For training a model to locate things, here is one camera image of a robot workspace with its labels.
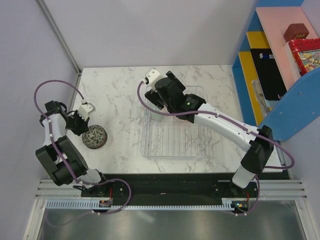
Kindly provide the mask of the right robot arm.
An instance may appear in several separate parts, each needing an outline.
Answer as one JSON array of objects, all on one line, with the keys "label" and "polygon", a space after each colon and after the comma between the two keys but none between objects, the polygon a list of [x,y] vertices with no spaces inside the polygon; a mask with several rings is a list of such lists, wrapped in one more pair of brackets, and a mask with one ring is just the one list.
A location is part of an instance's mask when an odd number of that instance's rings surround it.
[{"label": "right robot arm", "polygon": [[196,94],[185,94],[186,87],[168,71],[161,75],[151,68],[143,79],[150,89],[145,98],[158,109],[166,109],[166,115],[206,127],[229,139],[245,151],[229,184],[229,191],[235,197],[247,191],[249,182],[265,168],[274,151],[272,130],[263,126],[258,128],[237,121],[211,106]]}]

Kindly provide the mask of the green glass bowl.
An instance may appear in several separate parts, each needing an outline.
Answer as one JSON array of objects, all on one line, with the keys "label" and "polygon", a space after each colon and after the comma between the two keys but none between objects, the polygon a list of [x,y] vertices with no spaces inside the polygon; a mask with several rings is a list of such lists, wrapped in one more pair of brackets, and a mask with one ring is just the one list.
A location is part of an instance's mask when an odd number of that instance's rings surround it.
[{"label": "green glass bowl", "polygon": [[160,122],[164,119],[164,116],[155,112],[151,112],[151,117],[153,120]]}]

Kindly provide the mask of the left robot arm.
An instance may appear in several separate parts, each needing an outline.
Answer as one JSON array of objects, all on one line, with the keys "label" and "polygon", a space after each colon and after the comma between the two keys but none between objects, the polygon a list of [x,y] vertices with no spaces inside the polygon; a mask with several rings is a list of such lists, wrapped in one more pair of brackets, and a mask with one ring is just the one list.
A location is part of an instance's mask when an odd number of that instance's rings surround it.
[{"label": "left robot arm", "polygon": [[103,146],[108,135],[99,125],[89,126],[90,113],[95,107],[88,102],[82,103],[79,109],[70,113],[64,103],[50,101],[45,104],[46,112],[40,116],[40,124],[45,130],[43,146],[35,155],[48,176],[57,185],[69,185],[73,182],[88,185],[99,197],[106,196],[110,185],[104,181],[102,173],[91,169],[76,146],[67,136],[70,130],[79,137],[89,137],[91,143]]}]

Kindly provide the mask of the leaf patterned bowl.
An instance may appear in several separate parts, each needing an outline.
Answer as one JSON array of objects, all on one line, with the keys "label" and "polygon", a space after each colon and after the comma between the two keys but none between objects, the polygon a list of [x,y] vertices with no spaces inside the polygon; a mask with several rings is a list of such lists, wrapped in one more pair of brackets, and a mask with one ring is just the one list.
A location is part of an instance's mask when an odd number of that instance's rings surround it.
[{"label": "leaf patterned bowl", "polygon": [[103,147],[108,140],[105,129],[97,124],[89,126],[88,129],[89,131],[82,134],[82,143],[93,150]]}]

